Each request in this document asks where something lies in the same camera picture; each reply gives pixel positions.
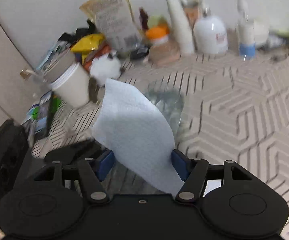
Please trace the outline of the white cosmetic tube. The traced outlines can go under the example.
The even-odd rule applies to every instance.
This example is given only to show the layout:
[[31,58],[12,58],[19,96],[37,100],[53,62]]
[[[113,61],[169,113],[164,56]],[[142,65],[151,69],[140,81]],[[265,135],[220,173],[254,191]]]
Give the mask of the white cosmetic tube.
[[166,0],[171,18],[173,37],[184,55],[195,53],[195,45],[189,20],[179,0]]

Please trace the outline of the white paper towel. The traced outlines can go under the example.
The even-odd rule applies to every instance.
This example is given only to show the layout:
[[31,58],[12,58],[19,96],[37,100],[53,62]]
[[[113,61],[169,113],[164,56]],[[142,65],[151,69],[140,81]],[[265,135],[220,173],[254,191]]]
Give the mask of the white paper towel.
[[183,186],[171,161],[175,141],[163,114],[133,85],[107,79],[92,136],[148,184],[176,196]]

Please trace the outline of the black lid round jar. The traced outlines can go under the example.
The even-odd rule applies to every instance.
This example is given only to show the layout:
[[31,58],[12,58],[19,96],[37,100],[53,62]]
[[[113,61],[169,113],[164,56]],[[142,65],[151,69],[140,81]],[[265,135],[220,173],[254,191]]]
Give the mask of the black lid round jar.
[[130,52],[130,59],[137,61],[144,59],[149,54],[149,47],[140,47]]

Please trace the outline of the clear spray bottle blue label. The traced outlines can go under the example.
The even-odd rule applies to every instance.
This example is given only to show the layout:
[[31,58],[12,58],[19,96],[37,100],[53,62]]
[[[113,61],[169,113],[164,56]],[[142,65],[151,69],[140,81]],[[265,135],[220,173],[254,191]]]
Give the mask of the clear spray bottle blue label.
[[240,18],[237,23],[238,49],[243,61],[255,56],[254,22],[249,18],[248,4],[245,0],[237,0]]

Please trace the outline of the clear plastic water bottle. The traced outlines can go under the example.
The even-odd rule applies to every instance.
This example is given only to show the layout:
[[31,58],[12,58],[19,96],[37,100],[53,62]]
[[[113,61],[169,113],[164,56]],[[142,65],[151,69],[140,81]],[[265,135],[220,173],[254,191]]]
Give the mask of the clear plastic water bottle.
[[185,105],[183,93],[170,83],[154,81],[144,95],[162,113],[176,137]]

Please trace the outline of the white paper cup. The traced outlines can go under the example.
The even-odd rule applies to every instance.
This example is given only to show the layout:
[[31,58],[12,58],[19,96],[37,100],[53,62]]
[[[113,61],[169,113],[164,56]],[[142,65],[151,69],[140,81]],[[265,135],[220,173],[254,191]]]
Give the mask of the white paper cup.
[[43,77],[51,90],[73,108],[89,102],[89,74],[71,51],[56,57],[44,71]]

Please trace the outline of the orange lid jar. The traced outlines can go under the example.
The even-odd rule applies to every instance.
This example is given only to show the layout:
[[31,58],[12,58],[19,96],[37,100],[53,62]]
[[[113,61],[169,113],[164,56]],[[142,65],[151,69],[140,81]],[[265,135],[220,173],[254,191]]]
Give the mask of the orange lid jar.
[[153,46],[158,46],[169,41],[170,30],[167,25],[158,25],[145,32],[146,38],[149,39]]

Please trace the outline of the pink rectangular case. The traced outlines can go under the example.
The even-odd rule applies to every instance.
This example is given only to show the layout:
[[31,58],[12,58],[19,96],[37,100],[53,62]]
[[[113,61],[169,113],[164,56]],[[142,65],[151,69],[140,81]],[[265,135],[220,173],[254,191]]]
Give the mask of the pink rectangular case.
[[165,64],[177,61],[180,59],[180,56],[181,52],[178,44],[174,41],[168,41],[164,44],[151,46],[148,60],[157,66],[164,66]]

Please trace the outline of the white pump bottle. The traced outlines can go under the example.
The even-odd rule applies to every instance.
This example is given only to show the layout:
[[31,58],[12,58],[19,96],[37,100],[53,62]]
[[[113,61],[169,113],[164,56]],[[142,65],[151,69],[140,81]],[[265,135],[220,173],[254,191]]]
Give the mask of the white pump bottle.
[[228,51],[227,29],[206,4],[202,4],[202,16],[196,20],[193,34],[197,50],[201,54],[221,55]]

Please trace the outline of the large printed paper bag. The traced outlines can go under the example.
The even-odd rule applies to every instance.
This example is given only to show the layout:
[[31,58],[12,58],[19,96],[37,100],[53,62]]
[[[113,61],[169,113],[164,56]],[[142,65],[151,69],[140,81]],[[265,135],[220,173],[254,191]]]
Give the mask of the large printed paper bag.
[[89,0],[79,8],[120,53],[131,52],[141,42],[130,0]]

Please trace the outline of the white fluffy plush toy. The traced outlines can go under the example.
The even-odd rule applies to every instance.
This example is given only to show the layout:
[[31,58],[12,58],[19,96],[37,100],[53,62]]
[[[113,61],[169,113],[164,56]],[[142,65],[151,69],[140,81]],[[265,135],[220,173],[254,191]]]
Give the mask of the white fluffy plush toy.
[[104,54],[92,61],[90,77],[94,78],[100,87],[105,85],[107,79],[117,80],[121,74],[121,61],[110,53]]

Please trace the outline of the yellow snack packet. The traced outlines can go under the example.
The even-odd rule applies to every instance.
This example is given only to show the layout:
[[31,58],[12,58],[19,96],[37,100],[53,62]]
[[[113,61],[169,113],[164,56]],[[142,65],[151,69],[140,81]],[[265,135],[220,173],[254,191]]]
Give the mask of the yellow snack packet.
[[104,41],[105,36],[103,34],[90,34],[82,37],[73,45],[71,51],[75,54],[80,54],[81,62],[84,63],[87,56],[93,51],[98,51]]

